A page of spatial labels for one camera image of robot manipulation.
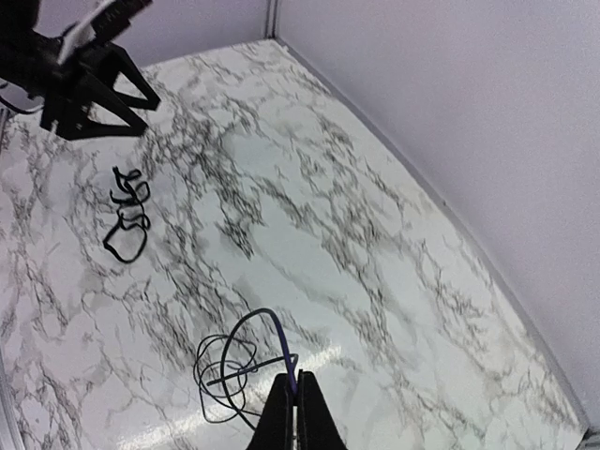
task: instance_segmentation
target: marble pattern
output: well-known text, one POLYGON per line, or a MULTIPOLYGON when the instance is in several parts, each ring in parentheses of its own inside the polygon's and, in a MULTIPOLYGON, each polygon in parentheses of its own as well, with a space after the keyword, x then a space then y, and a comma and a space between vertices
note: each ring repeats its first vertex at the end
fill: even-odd
MULTIPOLYGON (((139 140, 63 142, 36 117, 7 129, 0 338, 26 448, 246 448, 239 419, 204 421, 191 370, 203 337, 259 306, 351 450, 577 446, 583 426, 488 270, 284 48, 146 73, 163 102, 139 140), (130 266, 101 245, 114 165, 152 189, 130 266)), ((278 353, 268 322, 245 334, 278 353)), ((251 376, 256 411, 282 369, 251 376)))

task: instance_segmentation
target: blue cable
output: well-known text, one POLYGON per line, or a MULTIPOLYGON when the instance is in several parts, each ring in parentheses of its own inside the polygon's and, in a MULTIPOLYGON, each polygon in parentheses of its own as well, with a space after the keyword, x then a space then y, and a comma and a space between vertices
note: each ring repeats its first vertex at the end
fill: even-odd
POLYGON ((293 360, 292 356, 290 355, 290 348, 288 347, 288 340, 285 337, 285 333, 283 332, 283 327, 281 326, 281 322, 279 321, 277 314, 275 313, 275 311, 273 309, 269 309, 268 307, 261 307, 259 309, 256 309, 256 310, 250 312, 249 314, 244 316, 242 319, 240 319, 240 321, 233 328, 232 332, 229 334, 229 337, 227 338, 227 342, 225 342, 225 347, 223 347, 223 353, 221 355, 219 369, 220 369, 220 380, 222 381, 222 384, 223 384, 223 392, 225 393, 225 398, 229 401, 230 405, 232 406, 232 409, 234 409, 251 428, 254 428, 254 426, 252 426, 252 424, 248 421, 248 419, 242 413, 240 413, 241 412, 240 409, 237 406, 235 406, 235 404, 233 403, 233 400, 230 396, 229 389, 227 388, 226 377, 225 377, 225 362, 227 361, 227 351, 229 350, 229 347, 235 338, 235 333, 237 333, 237 330, 239 330, 240 327, 248 319, 251 319, 252 317, 257 316, 259 314, 266 314, 273 321, 273 324, 275 325, 275 328, 277 330, 277 335, 279 337, 279 343, 281 345, 281 351, 283 353, 285 367, 288 372, 288 380, 290 382, 290 388, 292 389, 292 393, 294 396, 298 392, 298 383, 296 382, 296 377, 294 374, 294 370, 295 370, 295 367, 296 367, 296 364, 298 361, 297 361, 297 358, 294 358, 294 360, 293 360))

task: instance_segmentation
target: white cable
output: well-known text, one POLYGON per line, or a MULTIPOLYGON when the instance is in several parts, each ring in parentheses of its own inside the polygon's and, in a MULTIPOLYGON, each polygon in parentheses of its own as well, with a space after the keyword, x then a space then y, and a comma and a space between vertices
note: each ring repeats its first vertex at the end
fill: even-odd
POLYGON ((58 55, 58 64, 62 66, 66 63, 69 57, 73 54, 76 48, 92 40, 94 32, 92 30, 92 22, 106 8, 113 4, 116 0, 104 0, 96 9, 90 11, 83 19, 79 21, 64 37, 63 47, 58 55))

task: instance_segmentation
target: black cable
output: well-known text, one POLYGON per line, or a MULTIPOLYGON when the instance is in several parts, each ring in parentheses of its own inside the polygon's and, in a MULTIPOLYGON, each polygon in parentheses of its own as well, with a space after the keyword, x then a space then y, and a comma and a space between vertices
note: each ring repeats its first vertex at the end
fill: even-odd
POLYGON ((124 264, 131 264, 136 262, 138 258, 140 258, 148 241, 148 230, 150 230, 151 223, 150 218, 146 215, 143 204, 147 202, 150 198, 150 187, 145 181, 141 182, 136 187, 133 187, 131 185, 131 181, 135 181, 142 176, 142 173, 138 169, 134 169, 127 175, 123 175, 119 172, 119 169, 117 167, 113 167, 112 172, 114 173, 116 185, 123 193, 127 194, 128 197, 124 199, 115 198, 113 196, 113 192, 111 191, 112 202, 119 205, 119 208, 117 209, 117 216, 119 217, 119 219, 111 228, 104 240, 102 240, 102 245, 104 246, 104 248, 109 250, 119 262, 124 264), (132 208, 137 207, 141 209, 141 213, 129 216, 128 213, 131 212, 132 208), (119 230, 128 232, 135 228, 138 228, 143 231, 142 244, 140 245, 140 249, 135 254, 135 256, 131 259, 126 260, 121 255, 119 255, 118 251, 116 251, 116 249, 111 245, 110 241, 116 234, 116 232, 118 232, 119 230))
POLYGON ((269 309, 268 307, 261 307, 259 309, 256 309, 256 310, 250 312, 249 314, 244 316, 242 319, 240 319, 240 321, 233 328, 232 332, 229 334, 229 337, 227 338, 227 341, 225 342, 225 347, 223 347, 223 354, 221 355, 221 361, 219 364, 219 373, 220 373, 220 379, 222 380, 222 386, 223 386, 223 392, 225 393, 225 398, 229 401, 229 404, 231 405, 232 409, 235 410, 235 412, 238 413, 238 415, 241 417, 241 419, 244 422, 246 422, 246 424, 252 429, 255 429, 255 427, 248 421, 248 419, 244 416, 243 412, 235 405, 235 403, 233 403, 233 400, 229 393, 229 389, 227 388, 227 383, 223 379, 225 378, 225 363, 227 362, 227 351, 229 350, 230 346, 232 345, 233 340, 235 339, 235 333, 237 333, 237 330, 239 330, 240 327, 246 321, 248 321, 252 317, 257 316, 259 314, 268 315, 271 318, 271 320, 273 321, 273 323, 275 324, 275 327, 277 329, 277 335, 279 337, 279 343, 281 345, 281 351, 283 352, 283 357, 284 357, 285 363, 286 363, 286 369, 288 371, 290 387, 294 394, 296 394, 296 392, 297 392, 296 380, 293 375, 293 372, 295 369, 295 364, 293 363, 293 360, 291 359, 290 350, 288 349, 288 341, 285 337, 285 334, 283 333, 283 327, 281 326, 281 322, 279 321, 277 314, 275 313, 275 311, 273 309, 269 309))
POLYGON ((68 32, 71 31, 76 26, 77 26, 77 23, 74 22, 71 25, 69 25, 67 28, 65 28, 65 30, 63 30, 63 32, 60 34, 60 37, 59 37, 61 44, 63 43, 63 40, 65 40, 65 36, 68 35, 68 32))
POLYGON ((200 344, 198 344, 198 349, 196 351, 196 360, 194 362, 193 372, 194 372, 194 381, 198 385, 198 389, 199 389, 200 402, 201 402, 201 406, 202 406, 202 415, 204 416, 204 419, 206 420, 206 422, 211 423, 211 424, 221 424, 221 423, 229 422, 230 420, 233 420, 235 417, 239 416, 240 418, 242 418, 242 420, 244 420, 244 422, 248 425, 248 427, 250 429, 254 430, 255 427, 248 420, 247 415, 253 415, 256 417, 260 417, 261 415, 256 412, 246 410, 247 399, 246 399, 246 393, 244 390, 245 390, 246 386, 248 385, 248 374, 250 372, 257 372, 259 368, 270 366, 272 364, 275 364, 275 363, 278 363, 281 361, 286 361, 286 366, 288 366, 288 362, 287 362, 288 359, 290 360, 289 368, 291 368, 292 371, 295 369, 295 366, 298 362, 298 355, 295 353, 289 353, 289 351, 287 351, 287 350, 284 351, 284 352, 287 352, 287 354, 284 354, 283 356, 271 358, 271 359, 263 361, 261 363, 254 364, 255 359, 256 359, 256 353, 257 353, 257 345, 248 340, 244 340, 244 339, 235 337, 235 333, 237 332, 239 327, 242 326, 242 324, 245 321, 247 321, 251 317, 254 317, 257 314, 265 314, 265 313, 267 313, 267 311, 270 311, 270 314, 273 314, 273 316, 275 317, 274 321, 277 321, 276 327, 280 328, 280 322, 279 322, 275 312, 272 311, 271 309, 261 308, 256 311, 252 311, 249 314, 247 314, 246 316, 244 316, 235 325, 235 327, 233 328, 232 332, 229 335, 211 335, 211 336, 205 337, 200 342, 200 344), (225 342, 225 347, 223 348, 223 352, 221 354, 220 360, 215 361, 215 362, 209 362, 207 365, 204 366, 202 364, 203 357, 208 352, 211 345, 218 343, 218 342, 222 342, 222 341, 226 341, 226 342, 225 342), (227 351, 229 350, 232 343, 237 344, 245 353, 247 353, 247 362, 245 364, 242 364, 239 361, 233 361, 231 359, 227 359, 227 351), (227 366, 227 368, 229 368, 229 369, 234 370, 234 372, 232 372, 229 375, 225 375, 225 372, 224 372, 225 366, 227 366), (209 372, 213 371, 216 367, 219 367, 219 369, 220 369, 220 376, 216 380, 212 380, 210 382, 205 382, 204 378, 207 376, 207 374, 209 372), (227 388, 226 381, 231 380, 233 378, 237 378, 238 387, 236 387, 233 392, 230 392, 230 390, 227 388), (222 394, 212 392, 209 389, 209 387, 215 386, 217 384, 221 384, 223 386, 222 394), (242 404, 239 407, 233 403, 233 397, 237 396, 237 395, 241 395, 241 397, 242 397, 241 398, 242 404), (232 410, 233 415, 231 417, 227 417, 225 419, 219 419, 219 420, 212 419, 206 412, 204 396, 209 396, 220 406, 222 406, 228 410, 232 410))

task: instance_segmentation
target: black plastic bracket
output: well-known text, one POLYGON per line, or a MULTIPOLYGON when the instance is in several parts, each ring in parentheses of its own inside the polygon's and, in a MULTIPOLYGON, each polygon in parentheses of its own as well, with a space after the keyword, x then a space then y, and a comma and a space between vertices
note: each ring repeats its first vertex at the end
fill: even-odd
POLYGON ((292 450, 294 406, 298 450, 347 450, 315 375, 302 370, 295 397, 287 375, 276 376, 247 450, 292 450))
POLYGON ((77 58, 81 73, 65 90, 53 90, 46 96, 41 126, 70 141, 104 136, 141 136, 147 124, 131 108, 155 110, 160 98, 145 80, 128 53, 106 43, 83 50, 77 58), (144 97, 132 97, 114 89, 119 75, 125 76, 144 97), (126 125, 107 125, 89 118, 92 105, 105 108, 126 125))
POLYGON ((152 0, 119 0, 92 21, 95 44, 110 42, 131 25, 130 19, 148 7, 152 0))

